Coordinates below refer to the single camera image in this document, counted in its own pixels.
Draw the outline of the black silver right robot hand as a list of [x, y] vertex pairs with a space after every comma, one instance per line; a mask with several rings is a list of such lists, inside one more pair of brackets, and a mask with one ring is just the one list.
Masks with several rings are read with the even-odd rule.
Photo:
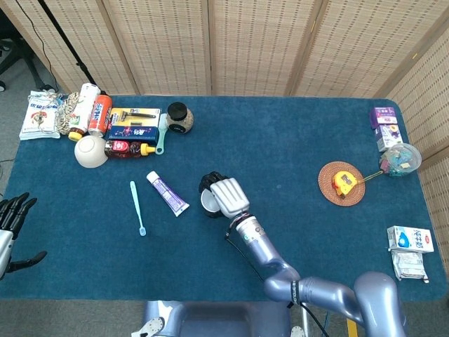
[[211, 218], [235, 218], [249, 210], [250, 202], [237, 180], [217, 171], [201, 178], [199, 193], [203, 210]]

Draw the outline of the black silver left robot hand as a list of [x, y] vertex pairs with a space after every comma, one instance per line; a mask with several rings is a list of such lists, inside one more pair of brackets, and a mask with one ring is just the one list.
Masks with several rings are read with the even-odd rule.
[[1, 279], [6, 274], [40, 263], [47, 255], [46, 251], [41, 251], [33, 258], [11, 260], [13, 246], [20, 234], [26, 216], [37, 202], [37, 198], [28, 198], [29, 193], [25, 192], [20, 196], [1, 200]]

